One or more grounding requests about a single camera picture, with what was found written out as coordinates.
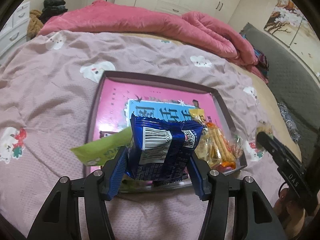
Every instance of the metal screw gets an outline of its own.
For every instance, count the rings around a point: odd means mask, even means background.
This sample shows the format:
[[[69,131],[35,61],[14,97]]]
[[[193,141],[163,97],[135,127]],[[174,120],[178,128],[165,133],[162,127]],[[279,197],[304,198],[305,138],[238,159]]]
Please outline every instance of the metal screw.
[[[68,181],[68,178],[67,177],[62,177],[61,179],[60,179],[60,182],[61,183],[66,183]]]
[[[217,170],[211,170],[211,171],[210,171],[210,174],[211,174],[212,176],[218,176],[218,175],[219,175],[219,171],[217,171]]]
[[[245,177],[245,181],[249,182],[249,183],[252,183],[253,182],[253,178],[250,177],[250,176],[247,176],[247,177]]]
[[[102,173],[103,173],[102,170],[96,170],[93,174],[94,176],[99,177],[102,175]]]

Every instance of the clear plastic snack bag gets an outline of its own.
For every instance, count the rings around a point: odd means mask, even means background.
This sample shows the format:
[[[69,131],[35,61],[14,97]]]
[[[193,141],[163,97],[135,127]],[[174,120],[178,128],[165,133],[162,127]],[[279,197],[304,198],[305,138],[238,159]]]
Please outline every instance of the clear plastic snack bag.
[[[195,150],[198,158],[205,160],[211,168],[235,169],[236,159],[243,154],[241,138],[235,135],[234,140],[228,141],[217,125],[206,122],[203,109],[189,109],[189,113],[204,127]]]

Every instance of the drawer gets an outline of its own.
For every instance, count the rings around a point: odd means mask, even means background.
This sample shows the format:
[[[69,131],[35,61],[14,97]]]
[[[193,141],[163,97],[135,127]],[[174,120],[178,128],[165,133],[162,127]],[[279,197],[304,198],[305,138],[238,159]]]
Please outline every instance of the drawer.
[[[155,11],[166,12],[166,13],[181,16],[182,14],[187,13],[189,10],[183,7],[176,6],[172,3],[167,3],[164,1],[158,0]]]
[[[0,56],[27,34],[29,18],[0,37]]]
[[[13,26],[29,18],[30,2],[21,4],[13,13]]]
[[[6,24],[4,25],[4,27],[0,31],[0,36],[2,34],[6,33],[7,31],[9,31],[10,29],[12,29],[12,16],[10,16],[9,20],[6,22]]]

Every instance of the pink blanket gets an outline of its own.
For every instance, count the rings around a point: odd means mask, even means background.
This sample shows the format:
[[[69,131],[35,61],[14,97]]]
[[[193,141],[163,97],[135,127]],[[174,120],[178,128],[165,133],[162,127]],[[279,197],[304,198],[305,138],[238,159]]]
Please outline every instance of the pink blanket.
[[[60,30],[153,33],[212,52],[253,73],[253,65],[258,63],[247,40],[229,25],[200,12],[189,12],[179,17],[97,0],[82,9],[52,17],[38,35]]]

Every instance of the tray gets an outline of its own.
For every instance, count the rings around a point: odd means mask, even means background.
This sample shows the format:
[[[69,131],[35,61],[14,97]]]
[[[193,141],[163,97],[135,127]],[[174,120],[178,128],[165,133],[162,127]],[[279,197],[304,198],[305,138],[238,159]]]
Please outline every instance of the tray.
[[[199,84],[148,74],[105,71],[100,80],[92,104],[86,143],[97,140],[104,134],[119,132],[130,125],[129,119],[136,115],[156,117],[167,121],[190,120],[188,109],[202,108],[206,119],[216,123],[227,140],[236,128],[230,113],[217,90]],[[236,161],[236,169],[228,175],[247,166],[245,155]],[[87,176],[99,166],[85,166]],[[144,192],[161,189],[181,188],[191,185],[189,178],[165,183],[134,181],[125,179],[119,192]]]

